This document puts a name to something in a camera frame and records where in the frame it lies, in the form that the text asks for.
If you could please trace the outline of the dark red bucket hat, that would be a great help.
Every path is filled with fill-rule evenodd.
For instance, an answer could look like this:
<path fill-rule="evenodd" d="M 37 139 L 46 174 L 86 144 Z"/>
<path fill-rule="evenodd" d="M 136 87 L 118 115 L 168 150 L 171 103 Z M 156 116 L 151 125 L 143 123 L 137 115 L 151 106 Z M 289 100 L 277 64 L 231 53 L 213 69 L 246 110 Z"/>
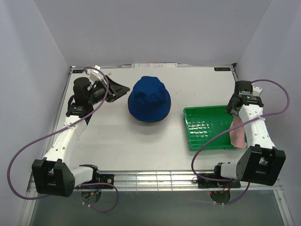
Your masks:
<path fill-rule="evenodd" d="M 156 123 L 164 120 L 170 114 L 172 102 L 167 100 L 164 103 L 138 104 L 128 100 L 127 106 L 134 119 L 146 123 Z"/>

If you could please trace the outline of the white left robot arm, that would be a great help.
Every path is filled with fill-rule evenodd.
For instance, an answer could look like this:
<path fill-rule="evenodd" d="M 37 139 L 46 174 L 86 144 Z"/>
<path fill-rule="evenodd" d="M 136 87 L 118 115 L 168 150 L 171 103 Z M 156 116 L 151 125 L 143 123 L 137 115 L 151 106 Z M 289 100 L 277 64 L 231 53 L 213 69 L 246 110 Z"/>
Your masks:
<path fill-rule="evenodd" d="M 82 164 L 69 169 L 71 153 L 86 129 L 93 114 L 93 106 L 106 101 L 114 102 L 130 91 L 106 76 L 103 80 L 79 77 L 73 82 L 73 95 L 70 97 L 60 132 L 50 150 L 41 160 L 32 164 L 32 173 L 39 194 L 69 197 L 73 189 L 86 184 L 89 188 L 99 185 L 100 177 L 95 165 Z"/>

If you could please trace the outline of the yellow bucket hat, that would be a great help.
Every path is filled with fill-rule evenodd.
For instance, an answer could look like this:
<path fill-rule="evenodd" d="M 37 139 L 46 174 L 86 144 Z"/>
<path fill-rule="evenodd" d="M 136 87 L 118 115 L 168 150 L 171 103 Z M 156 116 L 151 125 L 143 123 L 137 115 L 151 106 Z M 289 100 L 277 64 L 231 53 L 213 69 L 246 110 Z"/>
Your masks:
<path fill-rule="evenodd" d="M 131 114 L 130 114 L 130 116 L 131 116 L 134 120 L 136 120 L 137 122 L 139 122 L 139 123 L 144 123 L 144 124 L 157 124 L 157 123 L 159 123 L 159 122 L 165 120 L 165 118 L 167 118 L 167 116 L 166 116 L 166 117 L 164 117 L 164 118 L 161 119 L 161 120 L 153 121 L 153 122 L 148 122 L 148 121 L 141 121 L 141 120 L 138 120 L 137 118 L 135 118 L 135 117 L 134 117 L 133 115 L 131 115 Z"/>

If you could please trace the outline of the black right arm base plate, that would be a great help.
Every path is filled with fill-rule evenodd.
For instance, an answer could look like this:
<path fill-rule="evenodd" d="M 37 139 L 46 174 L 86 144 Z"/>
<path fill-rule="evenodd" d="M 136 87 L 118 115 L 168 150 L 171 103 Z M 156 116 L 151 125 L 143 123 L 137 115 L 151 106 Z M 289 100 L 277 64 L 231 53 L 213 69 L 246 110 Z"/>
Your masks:
<path fill-rule="evenodd" d="M 213 173 L 206 173 L 206 174 L 201 174 L 204 177 L 207 178 L 214 178 Z M 200 177 L 193 177 L 191 180 L 192 183 L 197 184 L 198 188 L 229 188 L 229 183 L 226 182 L 218 182 L 218 181 L 212 181 L 212 180 L 204 180 Z M 231 188 L 240 188 L 241 183 L 239 181 L 235 181 L 231 183 Z"/>

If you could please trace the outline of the blue bucket hat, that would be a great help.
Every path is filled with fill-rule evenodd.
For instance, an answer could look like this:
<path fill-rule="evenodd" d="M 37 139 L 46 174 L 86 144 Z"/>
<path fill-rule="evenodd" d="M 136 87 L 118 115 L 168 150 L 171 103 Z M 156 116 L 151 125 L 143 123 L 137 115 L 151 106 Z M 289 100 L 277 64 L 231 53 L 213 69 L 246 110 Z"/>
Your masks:
<path fill-rule="evenodd" d="M 143 76 L 134 85 L 127 101 L 136 120 L 155 123 L 165 119 L 171 109 L 171 97 L 158 77 Z"/>

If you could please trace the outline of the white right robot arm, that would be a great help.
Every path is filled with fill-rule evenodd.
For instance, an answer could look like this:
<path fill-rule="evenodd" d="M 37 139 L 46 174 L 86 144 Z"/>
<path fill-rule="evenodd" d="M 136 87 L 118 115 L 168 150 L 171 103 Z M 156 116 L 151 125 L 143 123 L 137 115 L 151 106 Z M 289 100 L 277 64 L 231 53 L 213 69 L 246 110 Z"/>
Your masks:
<path fill-rule="evenodd" d="M 260 92 L 250 81 L 235 83 L 225 112 L 234 117 L 230 137 L 244 132 L 240 140 L 246 144 L 246 151 L 236 163 L 220 162 L 215 166 L 212 180 L 218 187 L 230 179 L 272 186 L 284 165 L 285 152 L 272 142 L 264 121 Z"/>

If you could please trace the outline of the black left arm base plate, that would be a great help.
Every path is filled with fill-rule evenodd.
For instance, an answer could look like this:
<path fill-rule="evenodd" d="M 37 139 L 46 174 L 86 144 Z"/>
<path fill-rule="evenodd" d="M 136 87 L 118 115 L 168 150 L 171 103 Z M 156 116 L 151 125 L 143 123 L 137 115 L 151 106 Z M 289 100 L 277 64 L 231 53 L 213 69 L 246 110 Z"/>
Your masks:
<path fill-rule="evenodd" d="M 114 174 L 99 174 L 98 179 L 96 181 L 89 181 L 85 182 L 85 184 L 90 184 L 90 183 L 105 183 L 104 185 L 93 185 L 93 186 L 76 186 L 76 189 L 84 188 L 84 189 L 113 189 L 113 187 L 107 185 L 111 184 L 114 185 Z"/>

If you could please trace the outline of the pink bucket hat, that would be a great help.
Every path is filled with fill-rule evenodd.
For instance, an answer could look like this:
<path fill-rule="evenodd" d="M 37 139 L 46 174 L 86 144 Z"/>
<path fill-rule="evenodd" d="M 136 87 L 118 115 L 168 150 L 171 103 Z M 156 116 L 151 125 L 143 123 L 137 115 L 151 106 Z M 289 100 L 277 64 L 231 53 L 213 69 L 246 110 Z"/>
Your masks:
<path fill-rule="evenodd" d="M 230 129 L 233 129 L 234 127 L 241 125 L 243 122 L 240 118 L 234 117 L 233 121 L 230 125 Z M 230 134 L 230 143 L 235 148 L 246 148 L 247 143 L 245 141 L 245 130 L 244 127 L 240 127 L 238 129 L 234 129 L 229 132 Z"/>

